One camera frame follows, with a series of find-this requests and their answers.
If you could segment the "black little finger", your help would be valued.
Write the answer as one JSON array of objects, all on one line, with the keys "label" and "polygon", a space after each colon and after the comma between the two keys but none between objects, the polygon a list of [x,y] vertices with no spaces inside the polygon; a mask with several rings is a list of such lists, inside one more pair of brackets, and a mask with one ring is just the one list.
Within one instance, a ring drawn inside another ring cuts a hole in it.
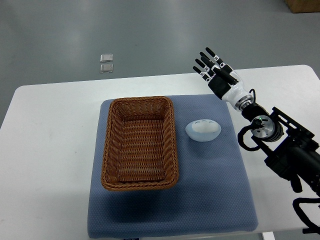
[{"label": "black little finger", "polygon": [[192,69],[193,69],[196,73],[198,73],[198,74],[202,77],[202,79],[204,79],[206,82],[210,82],[210,81],[211,81],[212,78],[211,78],[206,72],[201,71],[201,70],[200,70],[198,67],[196,67],[196,66],[193,66]]}]

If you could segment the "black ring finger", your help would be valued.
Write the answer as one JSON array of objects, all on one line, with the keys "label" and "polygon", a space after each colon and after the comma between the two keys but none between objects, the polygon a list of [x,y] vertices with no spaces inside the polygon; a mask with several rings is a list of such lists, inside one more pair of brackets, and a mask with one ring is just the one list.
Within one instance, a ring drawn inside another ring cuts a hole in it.
[{"label": "black ring finger", "polygon": [[195,59],[195,62],[198,64],[199,67],[201,67],[201,71],[207,73],[210,77],[214,77],[215,73],[206,65],[204,64],[201,60],[198,58]]}]

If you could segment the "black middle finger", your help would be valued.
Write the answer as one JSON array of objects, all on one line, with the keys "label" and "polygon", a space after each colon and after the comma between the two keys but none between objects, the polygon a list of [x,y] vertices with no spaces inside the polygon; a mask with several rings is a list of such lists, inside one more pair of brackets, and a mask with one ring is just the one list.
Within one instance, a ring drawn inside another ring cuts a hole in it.
[{"label": "black middle finger", "polygon": [[[207,65],[209,63],[209,61],[214,61],[214,60],[211,60],[204,52],[200,52],[200,60],[205,64]],[[212,68],[210,68],[213,72],[216,72],[218,69],[221,69],[219,68],[219,66],[217,65],[214,65]]]}]

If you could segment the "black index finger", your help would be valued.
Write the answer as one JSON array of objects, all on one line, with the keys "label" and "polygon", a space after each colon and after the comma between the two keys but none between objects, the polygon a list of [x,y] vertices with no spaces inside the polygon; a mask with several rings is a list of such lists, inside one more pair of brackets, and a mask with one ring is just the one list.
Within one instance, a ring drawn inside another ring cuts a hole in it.
[{"label": "black index finger", "polygon": [[218,56],[216,55],[209,47],[205,48],[206,52],[213,57],[213,61],[209,61],[206,65],[210,68],[217,65],[219,68],[226,68],[228,65]]}]

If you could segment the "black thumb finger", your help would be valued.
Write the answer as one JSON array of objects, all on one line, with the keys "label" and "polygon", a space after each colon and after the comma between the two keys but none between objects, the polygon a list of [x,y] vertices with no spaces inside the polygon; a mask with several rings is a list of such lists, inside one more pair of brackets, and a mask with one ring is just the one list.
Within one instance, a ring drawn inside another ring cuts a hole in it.
[{"label": "black thumb finger", "polygon": [[222,78],[225,82],[227,82],[229,85],[236,85],[238,83],[238,80],[231,76],[229,73],[224,71],[223,69],[218,69],[216,71],[216,74]]}]

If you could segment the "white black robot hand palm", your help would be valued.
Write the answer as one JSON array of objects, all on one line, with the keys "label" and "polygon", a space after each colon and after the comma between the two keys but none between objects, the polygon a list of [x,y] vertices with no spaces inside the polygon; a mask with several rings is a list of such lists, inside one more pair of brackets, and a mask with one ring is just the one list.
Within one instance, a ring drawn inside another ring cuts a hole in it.
[{"label": "white black robot hand palm", "polygon": [[251,94],[244,89],[241,77],[229,65],[220,69],[237,79],[238,83],[228,84],[214,71],[215,75],[211,76],[211,81],[208,82],[209,88],[220,100],[229,102],[235,110],[243,110],[251,104]]}]

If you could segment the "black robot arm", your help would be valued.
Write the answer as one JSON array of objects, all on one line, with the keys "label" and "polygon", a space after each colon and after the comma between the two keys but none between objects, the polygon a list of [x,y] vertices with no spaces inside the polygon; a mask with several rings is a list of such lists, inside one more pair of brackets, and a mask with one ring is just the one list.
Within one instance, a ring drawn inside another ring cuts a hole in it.
[{"label": "black robot arm", "polygon": [[193,70],[207,83],[212,92],[249,121],[237,135],[239,145],[249,152],[262,150],[265,164],[279,177],[290,182],[294,192],[301,193],[306,182],[320,193],[319,144],[314,134],[279,110],[268,113],[256,102],[254,88],[246,90],[241,77],[209,47],[201,52]]}]

